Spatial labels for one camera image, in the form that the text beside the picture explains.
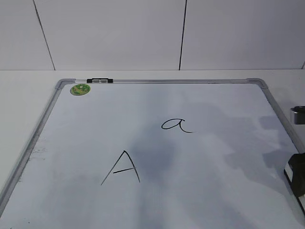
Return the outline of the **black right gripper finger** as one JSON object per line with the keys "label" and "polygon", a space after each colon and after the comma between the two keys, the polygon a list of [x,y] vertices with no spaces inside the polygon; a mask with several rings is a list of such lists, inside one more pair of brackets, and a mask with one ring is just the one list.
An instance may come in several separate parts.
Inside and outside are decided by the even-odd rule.
{"label": "black right gripper finger", "polygon": [[296,197],[305,195],[305,154],[293,154],[288,165],[293,175],[291,180],[291,190]]}

